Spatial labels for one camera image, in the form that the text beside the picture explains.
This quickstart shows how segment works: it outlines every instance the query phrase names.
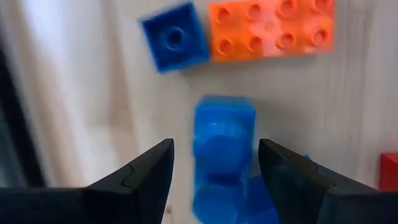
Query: wooden surface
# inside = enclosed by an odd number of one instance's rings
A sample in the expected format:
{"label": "wooden surface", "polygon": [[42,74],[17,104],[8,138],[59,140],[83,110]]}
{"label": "wooden surface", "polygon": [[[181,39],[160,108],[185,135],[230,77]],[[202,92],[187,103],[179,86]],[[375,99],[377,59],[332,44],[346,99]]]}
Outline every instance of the wooden surface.
{"label": "wooden surface", "polygon": [[[206,1],[194,1],[208,30]],[[376,186],[398,134],[398,1],[336,0],[331,55],[204,63],[156,74],[137,19],[179,1],[2,2],[10,54],[52,185],[87,185],[175,139],[169,223],[195,223],[194,104],[251,97],[271,138]]]}

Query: orange lego brick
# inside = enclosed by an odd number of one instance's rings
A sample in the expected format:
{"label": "orange lego brick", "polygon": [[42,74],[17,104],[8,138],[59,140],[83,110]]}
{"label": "orange lego brick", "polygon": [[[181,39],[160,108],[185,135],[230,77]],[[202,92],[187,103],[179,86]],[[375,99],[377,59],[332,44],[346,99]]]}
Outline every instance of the orange lego brick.
{"label": "orange lego brick", "polygon": [[217,62],[333,49],[334,0],[244,0],[209,5]]}

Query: transparent blue block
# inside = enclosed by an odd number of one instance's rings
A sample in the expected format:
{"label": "transparent blue block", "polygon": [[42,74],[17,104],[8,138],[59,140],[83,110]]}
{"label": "transparent blue block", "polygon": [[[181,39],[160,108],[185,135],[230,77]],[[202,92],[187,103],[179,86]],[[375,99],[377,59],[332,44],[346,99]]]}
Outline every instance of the transparent blue block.
{"label": "transparent blue block", "polygon": [[205,96],[195,109],[193,213],[204,224],[245,219],[256,111],[247,98]]}
{"label": "transparent blue block", "polygon": [[141,23],[158,72],[209,60],[207,41],[191,2],[141,19]]}
{"label": "transparent blue block", "polygon": [[246,224],[279,224],[279,217],[262,176],[252,177],[247,188]]}

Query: blue plastic piece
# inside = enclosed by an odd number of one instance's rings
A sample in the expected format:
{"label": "blue plastic piece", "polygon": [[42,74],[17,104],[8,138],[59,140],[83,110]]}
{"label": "blue plastic piece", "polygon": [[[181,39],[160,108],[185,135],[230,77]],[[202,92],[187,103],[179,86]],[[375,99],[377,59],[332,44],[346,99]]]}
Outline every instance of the blue plastic piece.
{"label": "blue plastic piece", "polygon": [[279,224],[279,217],[262,176],[252,177],[248,183],[246,224]]}
{"label": "blue plastic piece", "polygon": [[205,96],[197,104],[193,213],[204,224],[245,219],[255,117],[243,97]]}
{"label": "blue plastic piece", "polygon": [[207,41],[191,2],[142,19],[141,23],[158,72],[209,60]]}

